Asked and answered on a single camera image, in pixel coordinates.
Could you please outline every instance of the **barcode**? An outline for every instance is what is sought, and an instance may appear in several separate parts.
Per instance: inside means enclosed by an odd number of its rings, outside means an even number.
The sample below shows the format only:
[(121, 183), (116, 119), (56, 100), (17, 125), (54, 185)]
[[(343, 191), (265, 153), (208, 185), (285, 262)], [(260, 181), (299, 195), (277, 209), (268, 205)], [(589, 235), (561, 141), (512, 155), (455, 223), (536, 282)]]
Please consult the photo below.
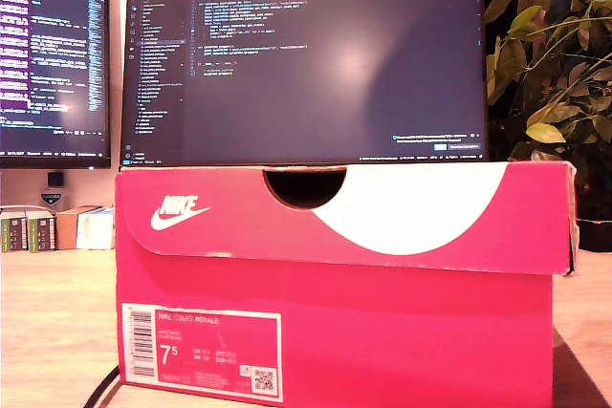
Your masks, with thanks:
[(55, 250), (55, 224), (53, 219), (49, 219), (49, 248)]
[(156, 362), (153, 348), (153, 315), (151, 312), (130, 312), (130, 345), (130, 354), (134, 362), (134, 375), (155, 377)]
[(21, 219), (21, 248), (28, 248), (28, 230), (26, 229), (26, 219)]

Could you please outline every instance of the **product label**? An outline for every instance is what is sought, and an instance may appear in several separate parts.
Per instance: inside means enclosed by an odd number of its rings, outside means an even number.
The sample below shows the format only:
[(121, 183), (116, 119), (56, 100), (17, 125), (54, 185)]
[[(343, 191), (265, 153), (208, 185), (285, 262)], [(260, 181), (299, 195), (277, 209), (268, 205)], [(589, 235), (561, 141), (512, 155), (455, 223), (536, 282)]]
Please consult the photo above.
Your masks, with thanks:
[(128, 382), (283, 400), (280, 314), (122, 305)]

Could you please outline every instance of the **black cable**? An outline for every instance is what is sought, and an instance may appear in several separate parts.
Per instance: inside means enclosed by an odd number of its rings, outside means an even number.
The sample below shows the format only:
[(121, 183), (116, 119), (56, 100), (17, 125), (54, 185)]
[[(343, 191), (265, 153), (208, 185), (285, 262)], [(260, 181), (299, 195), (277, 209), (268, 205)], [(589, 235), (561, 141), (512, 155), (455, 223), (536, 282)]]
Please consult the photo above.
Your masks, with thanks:
[(83, 408), (94, 408), (99, 398), (102, 397), (104, 391), (108, 389), (108, 386), (111, 385), (111, 382), (113, 382), (117, 376), (119, 376), (119, 365), (115, 367), (105, 379), (102, 380), (96, 390), (89, 397), (89, 400), (87, 400), (87, 403), (85, 403), (85, 406)]

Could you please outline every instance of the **monitor screen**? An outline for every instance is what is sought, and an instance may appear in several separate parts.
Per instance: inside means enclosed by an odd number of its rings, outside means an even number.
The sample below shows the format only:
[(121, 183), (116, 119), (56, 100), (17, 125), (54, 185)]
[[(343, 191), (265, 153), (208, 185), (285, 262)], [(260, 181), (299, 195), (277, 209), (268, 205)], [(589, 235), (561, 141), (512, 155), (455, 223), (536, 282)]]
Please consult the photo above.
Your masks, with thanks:
[(0, 166), (109, 167), (108, 0), (0, 9)]
[(481, 161), (482, 0), (128, 0), (122, 166)]

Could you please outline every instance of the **wooden desk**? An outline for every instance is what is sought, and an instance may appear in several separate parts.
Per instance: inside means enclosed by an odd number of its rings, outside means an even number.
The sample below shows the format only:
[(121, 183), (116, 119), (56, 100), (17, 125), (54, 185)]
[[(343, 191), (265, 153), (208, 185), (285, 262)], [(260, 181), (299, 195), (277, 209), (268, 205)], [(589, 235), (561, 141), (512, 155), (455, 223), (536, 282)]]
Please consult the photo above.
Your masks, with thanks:
[[(2, 257), (2, 406), (82, 407), (117, 365), (114, 251)], [(612, 403), (612, 254), (555, 279), (555, 406)], [(116, 385), (101, 406), (255, 405)]]

